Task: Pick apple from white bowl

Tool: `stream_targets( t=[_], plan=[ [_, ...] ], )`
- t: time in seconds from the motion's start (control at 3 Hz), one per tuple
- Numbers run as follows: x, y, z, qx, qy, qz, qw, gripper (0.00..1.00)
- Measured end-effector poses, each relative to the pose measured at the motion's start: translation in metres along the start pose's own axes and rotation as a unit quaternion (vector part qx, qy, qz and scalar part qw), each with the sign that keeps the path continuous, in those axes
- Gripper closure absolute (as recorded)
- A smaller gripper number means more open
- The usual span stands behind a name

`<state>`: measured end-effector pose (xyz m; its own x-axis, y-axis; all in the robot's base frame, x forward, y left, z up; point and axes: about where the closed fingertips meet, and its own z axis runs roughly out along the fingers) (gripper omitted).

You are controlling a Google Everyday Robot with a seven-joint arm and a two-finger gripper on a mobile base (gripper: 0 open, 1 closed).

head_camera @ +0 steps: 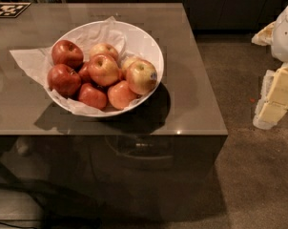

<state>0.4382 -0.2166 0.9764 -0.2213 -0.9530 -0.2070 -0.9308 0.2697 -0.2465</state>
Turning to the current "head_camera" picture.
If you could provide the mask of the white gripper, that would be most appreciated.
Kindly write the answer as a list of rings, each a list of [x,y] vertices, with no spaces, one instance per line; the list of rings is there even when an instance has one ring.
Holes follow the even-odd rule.
[[[288,6],[272,22],[256,33],[251,42],[271,45],[272,56],[288,62]],[[253,124],[262,130],[276,126],[288,112],[288,63],[275,72],[268,70],[263,77],[260,100],[257,102]]]

